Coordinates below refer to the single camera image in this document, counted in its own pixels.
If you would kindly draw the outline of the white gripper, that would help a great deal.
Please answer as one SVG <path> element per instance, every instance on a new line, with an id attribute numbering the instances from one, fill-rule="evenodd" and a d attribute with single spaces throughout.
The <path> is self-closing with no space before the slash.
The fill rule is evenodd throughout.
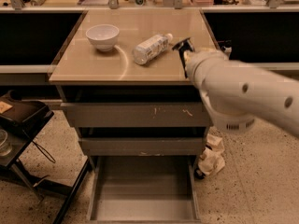
<path id="1" fill-rule="evenodd" d="M 201 49 L 198 52 L 184 51 L 186 72 L 189 81 L 193 85 L 200 85 L 206 77 L 207 71 L 214 63 L 223 62 L 228 59 L 222 51 L 215 49 Z"/>

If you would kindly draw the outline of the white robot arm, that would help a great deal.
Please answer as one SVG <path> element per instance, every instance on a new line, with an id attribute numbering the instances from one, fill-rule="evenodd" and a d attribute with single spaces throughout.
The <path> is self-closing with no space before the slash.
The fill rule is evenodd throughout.
<path id="1" fill-rule="evenodd" d="M 216 50 L 186 51 L 185 70 L 200 91 L 213 125 L 243 133 L 256 118 L 299 135 L 299 82 L 248 63 L 230 61 Z"/>

